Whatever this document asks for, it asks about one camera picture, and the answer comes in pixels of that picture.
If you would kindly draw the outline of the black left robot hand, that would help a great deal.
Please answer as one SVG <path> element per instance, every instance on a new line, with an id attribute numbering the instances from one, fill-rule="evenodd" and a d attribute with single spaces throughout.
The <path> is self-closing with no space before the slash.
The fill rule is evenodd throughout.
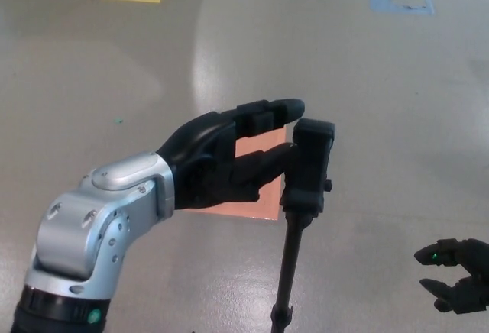
<path id="1" fill-rule="evenodd" d="M 296 146 L 286 142 L 238 156 L 237 141 L 284 128 L 304 111 L 300 99 L 260 100 L 208 112 L 179 127 L 157 150 L 172 170 L 175 208 L 258 201 L 261 188 L 296 158 Z"/>

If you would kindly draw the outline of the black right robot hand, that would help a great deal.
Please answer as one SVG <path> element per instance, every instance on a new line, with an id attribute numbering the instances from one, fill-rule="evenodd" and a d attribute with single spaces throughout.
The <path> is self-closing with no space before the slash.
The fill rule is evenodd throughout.
<path id="1" fill-rule="evenodd" d="M 421 279 L 419 283 L 436 298 L 439 312 L 457 315 L 483 312 L 488 307 L 488 244 L 469 238 L 441 239 L 414 254 L 422 265 L 464 267 L 469 276 L 449 286 L 438 280 Z"/>

